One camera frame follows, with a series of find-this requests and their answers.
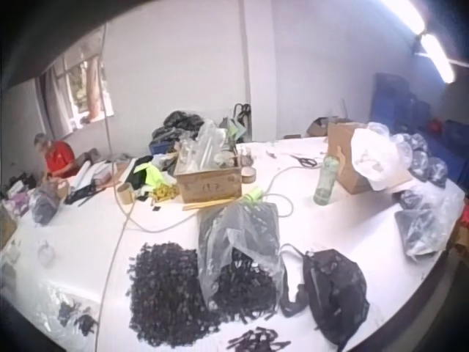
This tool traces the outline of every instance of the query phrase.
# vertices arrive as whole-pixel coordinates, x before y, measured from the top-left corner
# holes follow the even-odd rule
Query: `yellow fabric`
[[[133,170],[133,173],[135,174],[136,172],[140,172],[141,170],[147,171],[147,178],[145,178],[145,184],[150,185],[152,187],[158,187],[162,183],[165,183],[160,170],[158,170],[158,168],[152,163],[144,163],[138,165]]]

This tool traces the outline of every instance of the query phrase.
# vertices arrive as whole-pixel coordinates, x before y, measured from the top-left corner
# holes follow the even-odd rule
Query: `white table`
[[[288,166],[298,162],[288,153],[308,157],[319,157],[327,150],[324,139],[294,139],[275,144],[250,144],[256,156],[258,171],[254,185],[243,186],[243,193],[254,186],[266,189],[272,177]],[[277,159],[266,155],[275,151]],[[281,243],[291,243],[301,250],[334,248],[355,261],[367,281],[367,298],[371,304],[365,323],[347,344],[347,349],[356,346],[378,330],[414,294],[429,274],[438,256],[423,263],[413,263],[402,251],[402,243],[394,220],[394,213],[400,209],[385,192],[368,192],[350,196],[340,185],[333,190],[333,203],[321,207],[313,202],[313,194],[319,177],[319,170],[293,169],[277,178],[271,193],[280,193],[295,203],[295,211],[289,218],[279,219]],[[448,181],[448,190],[458,188]],[[278,205],[279,213],[288,213],[289,205],[280,198],[269,199]],[[192,214],[181,213],[181,204],[172,202],[152,212],[149,204],[138,203],[133,218],[147,229],[167,227],[178,219]],[[117,252],[117,259],[111,269],[110,282],[101,317],[99,351],[153,351],[145,342],[139,342],[136,333],[128,328],[130,322],[130,297],[125,293],[131,285],[125,274],[130,262],[144,243],[176,242],[185,249],[197,246],[198,227],[195,218],[181,226],[160,234],[135,230],[132,224],[125,231]],[[295,256],[284,255],[289,276],[290,298],[294,299],[295,287],[301,282],[301,261]],[[227,341],[239,337],[249,329],[262,326],[275,329],[279,341],[291,340],[285,351],[335,351],[320,333],[315,331],[316,323],[311,311],[305,309],[293,318],[286,319],[281,313],[264,321],[262,318],[245,326],[242,323],[228,323],[221,331],[198,340],[187,351],[225,351]],[[161,346],[160,351],[173,351]]]
[[[249,147],[255,156],[254,166],[258,174],[255,184],[243,185],[243,193],[254,186],[266,189],[278,171],[288,166],[298,166],[298,161],[291,158],[289,153],[312,158],[323,156],[327,150],[323,138],[253,143]],[[274,152],[277,159],[267,156],[266,151]],[[366,322],[347,344],[349,349],[373,334],[399,311],[425,280],[439,256],[435,255],[421,263],[414,263],[405,257],[394,220],[394,213],[400,207],[392,202],[389,193],[368,192],[350,196],[336,184],[332,203],[325,207],[316,205],[313,194],[319,173],[318,169],[289,170],[277,178],[270,192],[283,194],[295,204],[295,211],[290,217],[279,219],[282,244],[291,243],[302,251],[334,248],[355,261],[363,271],[371,306]],[[451,181],[447,182],[447,191],[462,194]],[[272,197],[268,201],[277,204],[280,214],[289,212],[289,204],[284,199]],[[149,230],[158,230],[193,213],[181,211],[179,197],[161,206],[160,211],[153,212],[149,200],[137,202],[132,218]],[[99,301],[124,216],[115,204],[112,190],[98,194],[81,208],[62,207],[60,211],[48,227],[34,228],[30,224],[20,223],[14,235],[14,238],[22,239],[21,258],[15,265],[17,275],[37,276],[40,279],[36,279],[36,282],[42,280],[64,285],[78,295]],[[35,262],[35,244],[42,237],[47,238],[60,254],[53,269],[38,268]],[[125,295],[131,285],[126,274],[130,264],[128,258],[135,257],[144,243],[153,245],[171,241],[185,249],[195,249],[197,238],[196,217],[158,234],[139,231],[134,224],[129,223],[111,267],[100,317],[99,351],[154,350],[145,342],[139,342],[136,333],[128,327],[131,316],[130,297]],[[25,243],[28,249],[26,255],[23,248]],[[290,298],[294,299],[295,288],[301,282],[301,261],[288,254],[284,255],[284,260],[288,270]],[[19,294],[15,307],[28,318],[32,288],[26,282],[26,279],[18,280]],[[309,308],[289,319],[279,312],[269,321],[261,318],[247,326],[242,323],[223,324],[219,333],[198,340],[192,348],[198,351],[225,351],[228,340],[256,326],[275,329],[279,333],[279,341],[291,340],[292,344],[285,351],[335,350],[320,331],[314,330],[316,323]],[[169,346],[161,346],[159,349],[173,351]]]
[[[120,180],[125,180],[131,165]],[[73,205],[61,204],[45,227],[33,222],[30,211],[19,219],[18,229],[1,252],[3,262],[14,240],[21,253],[13,266],[16,291],[13,296],[6,290],[2,293],[17,311],[63,348],[70,350],[71,346],[79,345],[86,351],[93,351],[92,335],[83,338],[77,331],[71,338],[57,336],[51,333],[54,327],[44,323],[47,314],[40,314],[56,299],[55,290],[96,304],[101,301],[125,216],[115,203],[112,188],[79,207],[81,202],[83,200]],[[56,254],[47,268],[38,260],[40,241],[47,241]]]

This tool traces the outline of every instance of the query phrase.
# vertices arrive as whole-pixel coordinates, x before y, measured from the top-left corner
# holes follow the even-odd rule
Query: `person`
[[[34,147],[44,155],[48,177],[68,178],[78,173],[75,154],[69,144],[52,141],[44,133],[38,133],[34,138]]]

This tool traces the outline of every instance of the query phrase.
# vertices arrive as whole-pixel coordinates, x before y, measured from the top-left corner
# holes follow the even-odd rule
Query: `cardboard box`
[[[350,142],[356,128],[365,128],[358,122],[329,123],[328,126],[328,155],[337,157],[341,162],[338,182],[350,194],[359,194],[372,190],[368,180],[355,171],[352,165],[352,148]],[[412,175],[404,168],[398,170],[388,181],[388,188],[393,188],[412,180]]]
[[[243,195],[240,166],[191,174],[175,172],[174,176],[184,203],[240,198]]]
[[[313,121],[306,130],[306,134],[310,137],[326,137],[328,135],[329,123],[346,123],[351,122],[349,119],[341,119],[337,116],[320,117]]]

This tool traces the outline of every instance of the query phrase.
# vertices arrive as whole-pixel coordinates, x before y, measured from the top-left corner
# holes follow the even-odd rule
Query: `white wall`
[[[219,122],[247,101],[236,0],[139,7],[110,22],[103,58],[118,153],[148,153],[152,131],[174,110]]]
[[[34,136],[44,132],[34,80],[7,90],[1,97],[1,181],[21,172],[40,172],[43,157],[34,149]]]
[[[252,137],[256,142],[276,137],[277,76],[270,0],[240,0],[246,35],[245,54],[251,102]]]
[[[277,137],[305,133],[317,117],[367,122],[377,72],[405,77],[437,109],[444,89],[433,64],[411,55],[413,37],[377,0],[273,0]]]
[[[146,4],[108,25],[114,152],[148,153],[152,131],[176,109],[219,121],[235,103],[249,102],[260,141],[304,133],[319,116],[342,115],[341,98],[350,118],[367,121],[376,72],[404,76],[437,112],[445,85],[429,59],[410,55],[412,40],[378,0]],[[43,127],[33,81],[4,93],[4,100],[5,180],[13,160],[28,171],[42,167],[32,139]],[[103,121],[66,141],[76,155],[92,147],[109,154]]]

